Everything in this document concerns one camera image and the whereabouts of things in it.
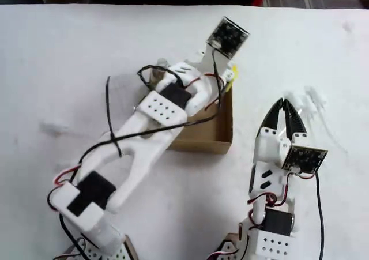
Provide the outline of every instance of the cardboard box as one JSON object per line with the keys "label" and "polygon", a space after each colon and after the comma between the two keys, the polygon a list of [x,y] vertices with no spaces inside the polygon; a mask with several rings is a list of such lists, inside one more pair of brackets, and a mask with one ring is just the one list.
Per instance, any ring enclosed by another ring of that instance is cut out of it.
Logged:
{"label": "cardboard box", "polygon": [[[199,120],[216,112],[217,105],[202,110],[189,120]],[[232,88],[224,95],[220,113],[214,119],[183,129],[169,149],[187,152],[226,154],[233,139]]]}

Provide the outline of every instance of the robotic arm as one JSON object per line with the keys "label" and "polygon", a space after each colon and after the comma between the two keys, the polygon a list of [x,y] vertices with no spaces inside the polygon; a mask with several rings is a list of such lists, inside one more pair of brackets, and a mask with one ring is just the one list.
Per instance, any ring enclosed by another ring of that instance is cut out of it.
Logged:
{"label": "robotic arm", "polygon": [[[219,81],[226,86],[233,80],[229,61],[247,37],[245,30],[223,18],[208,39],[205,53],[198,55],[200,61],[188,60],[169,68],[155,90],[116,132],[117,136],[132,135],[132,138],[117,141],[122,153],[133,157],[129,177],[123,184],[114,186],[99,174],[107,163],[118,158],[115,144],[107,144],[87,155],[78,170],[76,185],[66,182],[55,192],[52,204],[103,255],[115,254],[124,240],[108,222],[105,212],[118,212],[183,126],[188,125],[187,118],[221,95]],[[212,71],[215,77],[204,76]],[[178,76],[184,86],[178,84]],[[136,134],[146,131],[149,125],[166,130],[155,132],[149,138]]]}
{"label": "robotic arm", "polygon": [[[285,112],[286,137],[277,134],[280,110]],[[234,259],[289,259],[293,233],[302,220],[295,211],[295,175],[314,176],[326,150],[313,148],[305,126],[287,99],[278,100],[269,110],[255,139],[248,204],[253,208],[239,224],[239,233],[230,233],[212,256],[234,255]],[[276,207],[287,204],[287,211]]]}

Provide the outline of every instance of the wire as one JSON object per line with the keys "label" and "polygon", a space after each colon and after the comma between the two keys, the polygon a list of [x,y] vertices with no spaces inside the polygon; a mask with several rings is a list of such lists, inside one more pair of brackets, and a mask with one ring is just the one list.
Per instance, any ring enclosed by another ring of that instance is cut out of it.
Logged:
{"label": "wire", "polygon": [[283,195],[283,199],[282,199],[282,201],[279,203],[279,204],[276,204],[276,203],[274,203],[274,205],[272,206],[272,207],[278,207],[278,206],[282,206],[285,202],[286,202],[286,200],[287,200],[287,193],[288,193],[288,179],[289,179],[289,177],[291,176],[291,175],[293,175],[293,173],[289,173],[288,175],[287,175],[287,179],[286,179],[286,185],[285,185],[285,187],[284,187],[284,195]]}
{"label": "wire", "polygon": [[55,208],[52,204],[51,204],[51,201],[50,201],[50,197],[51,197],[51,194],[56,190],[56,189],[59,189],[60,187],[62,187],[61,185],[60,186],[56,186],[55,188],[53,188],[48,194],[47,194],[47,204],[48,204],[48,207],[51,208],[51,210],[53,211],[58,211],[57,208]]}
{"label": "wire", "polygon": [[321,192],[320,192],[320,183],[319,183],[319,175],[318,172],[315,173],[315,179],[317,181],[317,201],[318,201],[318,210],[319,210],[319,218],[321,221],[321,249],[319,253],[319,260],[323,259],[324,253],[324,221],[323,221],[323,212],[322,212],[322,204],[321,204]]}
{"label": "wire", "polygon": [[303,175],[301,175],[301,174],[296,174],[299,178],[301,178],[301,179],[312,179],[314,176],[315,176],[315,174],[313,174],[313,175],[311,175],[311,176],[303,176]]}
{"label": "wire", "polygon": [[208,257],[206,257],[206,260],[210,260],[213,256],[233,255],[233,254],[236,254],[237,252],[238,252],[238,250],[235,250],[235,251],[215,251],[214,253],[209,254]]}
{"label": "wire", "polygon": [[176,77],[176,79],[177,79],[177,84],[180,86],[180,87],[182,87],[182,88],[184,88],[185,86],[183,85],[183,81],[182,81],[182,79],[179,77],[179,75],[177,75],[174,71],[172,71],[172,70],[170,70],[170,69],[168,69],[168,68],[165,68],[165,67],[162,67],[162,66],[155,66],[155,65],[147,65],[147,66],[145,66],[145,67],[142,67],[138,72],[137,72],[137,75],[140,77],[140,79],[141,79],[141,81],[146,85],[146,87],[150,90],[150,91],[152,91],[153,90],[153,88],[152,88],[152,86],[150,85],[150,82],[147,82],[146,80],[145,80],[145,78],[144,78],[144,76],[142,75],[142,72],[143,71],[145,71],[145,70],[148,70],[148,69],[155,69],[155,70],[160,70],[160,71],[165,71],[165,72],[167,72],[167,73],[170,73],[170,74],[172,74],[173,76],[175,76]]}
{"label": "wire", "polygon": [[79,169],[79,167],[80,167],[81,165],[77,165],[77,166],[75,166],[75,167],[73,167],[73,168],[71,168],[71,169],[66,169],[66,170],[64,170],[64,171],[62,171],[59,175],[57,175],[55,178],[54,178],[54,184],[55,185],[57,185],[57,186],[62,186],[63,184],[62,184],[62,182],[60,182],[59,180],[60,180],[60,178],[63,176],[63,175],[66,175],[66,174],[69,174],[70,172],[73,172],[75,169]]}
{"label": "wire", "polygon": [[73,237],[73,235],[70,233],[70,231],[68,230],[67,226],[64,223],[64,218],[63,215],[59,214],[59,220],[60,220],[60,225],[62,226],[65,234],[69,237],[69,239],[71,240],[71,242],[74,244],[74,246],[76,247],[76,249],[80,252],[80,255],[85,259],[85,260],[90,260],[85,251],[81,248],[81,246],[78,244],[77,240],[75,240],[75,238]]}
{"label": "wire", "polygon": [[185,89],[187,89],[189,86],[191,86],[191,85],[192,85],[192,83],[194,83],[194,82],[196,82],[196,81],[198,81],[198,80],[200,80],[200,77],[197,77],[197,78],[195,78],[194,80],[190,81],[190,83],[188,83],[184,88],[185,88]]}
{"label": "wire", "polygon": [[[217,108],[217,111],[216,113],[214,113],[213,115],[207,117],[207,118],[203,118],[203,119],[200,119],[200,120],[195,120],[195,121],[192,121],[192,122],[185,122],[185,123],[180,123],[180,124],[177,124],[177,125],[173,125],[173,126],[167,126],[167,127],[162,127],[162,128],[159,128],[159,129],[154,129],[154,130],[147,130],[147,131],[143,131],[143,132],[139,132],[139,133],[133,133],[133,134],[128,134],[128,135],[124,135],[124,136],[120,136],[120,137],[114,137],[110,140],[107,140],[107,141],[102,141],[102,142],[99,142],[97,144],[95,144],[94,146],[91,146],[89,149],[87,149],[85,151],[85,153],[81,156],[78,164],[79,164],[79,167],[76,168],[70,179],[69,179],[69,182],[72,183],[74,178],[76,177],[77,175],[77,172],[78,172],[78,169],[80,168],[80,165],[82,164],[83,162],[83,159],[91,152],[93,151],[94,149],[97,149],[99,148],[100,146],[103,146],[103,145],[108,145],[108,144],[111,144],[111,143],[117,143],[118,141],[121,141],[121,140],[124,140],[124,139],[128,139],[128,138],[132,138],[132,137],[137,137],[137,136],[143,136],[143,135],[147,135],[147,134],[153,134],[153,133],[157,133],[157,132],[161,132],[161,131],[166,131],[166,130],[171,130],[171,129],[177,129],[179,127],[185,127],[185,126],[194,126],[194,125],[198,125],[200,123],[205,123],[205,122],[208,122],[212,119],[214,119],[220,112],[220,106],[221,106],[221,97],[222,97],[222,91],[221,91],[221,86],[220,86],[220,81],[219,81],[219,74],[218,74],[218,69],[217,69],[217,65],[216,65],[216,61],[215,61],[215,57],[214,57],[214,52],[215,50],[213,51],[212,53],[212,56],[213,56],[213,67],[214,67],[214,76],[216,76],[217,78],[217,88],[218,88],[218,94],[219,94],[219,103],[218,103],[218,108]],[[142,82],[150,89],[152,90],[152,87],[150,86],[150,84],[145,81],[143,75],[142,75],[142,72],[144,70],[147,70],[147,69],[158,69],[158,70],[162,70],[162,71],[166,71],[170,74],[173,74],[176,78],[177,78],[177,83],[179,83],[179,85],[184,88],[183,86],[183,81],[182,79],[176,74],[174,73],[173,71],[167,69],[167,68],[164,68],[162,66],[153,66],[153,65],[148,65],[148,66],[145,66],[143,68],[141,68],[137,74],[138,76],[140,77],[140,79],[142,80]],[[51,192],[49,193],[48,195],[48,204],[49,206],[52,208],[52,209],[55,209],[51,204],[50,204],[50,195],[51,193],[56,190],[57,188],[54,188],[51,190]],[[83,252],[82,248],[80,247],[80,245],[76,242],[75,238],[73,237],[73,235],[69,232],[69,230],[67,229],[67,227],[65,226],[65,223],[64,223],[64,219],[63,219],[63,216],[60,214],[59,215],[59,219],[60,219],[60,224],[63,228],[63,230],[65,231],[66,235],[69,237],[69,239],[71,240],[71,242],[75,245],[75,247],[77,248],[77,250],[81,253],[82,257],[85,259],[85,260],[89,260],[86,253]]]}
{"label": "wire", "polygon": [[[83,240],[83,242],[84,242],[84,249],[83,249],[83,251],[86,251],[87,243],[86,243],[85,238],[83,238],[83,237],[79,237],[79,238],[77,239],[77,242],[79,242],[80,240]],[[59,256],[54,257],[52,260],[57,260],[57,259],[62,259],[62,258],[67,258],[67,257],[75,257],[75,256],[79,256],[79,255],[81,255],[81,254],[80,254],[80,253],[78,253],[78,254],[72,254],[72,253],[68,253],[68,254],[61,254],[61,255],[59,255]]]}
{"label": "wire", "polygon": [[247,243],[246,243],[246,248],[244,249],[244,252],[242,254],[242,257],[240,260],[243,260],[244,256],[246,255],[246,251],[247,251],[247,248],[248,248],[248,241],[250,240],[250,237],[249,235],[247,235]]}
{"label": "wire", "polygon": [[[218,76],[218,69],[217,69],[217,66],[216,66],[215,58],[214,58],[214,51],[213,51],[212,55],[213,55],[213,61],[214,61],[214,63],[213,63],[214,75]],[[208,122],[208,121],[214,119],[220,112],[221,98],[222,98],[222,91],[221,91],[220,81],[219,81],[218,77],[217,77],[217,88],[218,88],[218,94],[219,94],[219,103],[218,103],[217,111],[213,115],[211,115],[207,118],[203,118],[203,119],[200,119],[200,120],[195,120],[195,121],[192,121],[192,122],[184,122],[184,123],[179,123],[179,124],[173,125],[173,126],[161,127],[159,129],[147,130],[147,131],[143,131],[143,132],[139,132],[139,133],[132,133],[132,134],[124,135],[124,136],[115,137],[114,139],[111,139],[111,140],[99,142],[99,143],[91,146],[89,149],[87,149],[85,151],[85,153],[82,155],[82,157],[80,158],[78,163],[81,164],[83,159],[86,157],[86,155],[88,155],[94,149],[97,149],[97,148],[99,148],[100,146],[103,146],[103,145],[108,145],[108,144],[111,144],[113,142],[118,142],[118,141],[121,141],[121,140],[124,140],[124,139],[133,138],[133,137],[137,137],[137,136],[143,136],[143,135],[148,135],[148,134],[154,134],[154,133],[161,132],[161,131],[177,129],[179,127],[194,126],[194,125],[198,125],[200,123],[205,123],[205,122]],[[77,173],[77,171],[75,171],[72,174],[72,177],[71,177],[72,180],[74,179],[76,173]]]}
{"label": "wire", "polygon": [[272,192],[265,192],[265,193],[262,193],[258,196],[256,196],[255,198],[252,198],[252,199],[249,199],[247,201],[247,204],[251,204],[253,203],[254,201],[256,201],[259,197],[262,197],[263,195],[266,196],[266,199],[268,200],[268,197],[269,197],[269,202],[276,202],[277,201],[277,196],[275,195],[275,193],[272,193]]}
{"label": "wire", "polygon": [[[109,125],[109,130],[110,130],[110,138],[114,139],[115,135],[113,132],[113,126],[111,125],[111,119],[110,119],[109,82],[110,82],[110,76],[108,76],[108,78],[106,79],[106,84],[105,84],[105,103],[106,103],[106,116],[108,118],[108,125]],[[119,157],[122,157],[122,151],[118,143],[114,142],[114,144],[118,150]]]}

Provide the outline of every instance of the white tabletop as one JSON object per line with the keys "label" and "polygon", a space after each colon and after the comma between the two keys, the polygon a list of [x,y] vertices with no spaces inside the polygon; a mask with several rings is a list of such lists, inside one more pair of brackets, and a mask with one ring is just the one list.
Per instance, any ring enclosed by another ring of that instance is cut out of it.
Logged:
{"label": "white tabletop", "polygon": [[[236,56],[234,141],[227,155],[166,152],[112,217],[142,260],[205,259],[249,210],[254,138],[285,90],[326,95],[326,121],[345,155],[314,122],[329,154],[320,170],[325,259],[366,259],[369,231],[369,12],[242,6],[0,6],[0,249],[3,259],[51,259],[69,240],[46,204],[61,163],[93,139],[50,137],[58,121],[96,138],[107,130],[104,82],[204,45],[222,16],[251,33]],[[304,205],[295,259],[318,259],[315,181]]]}

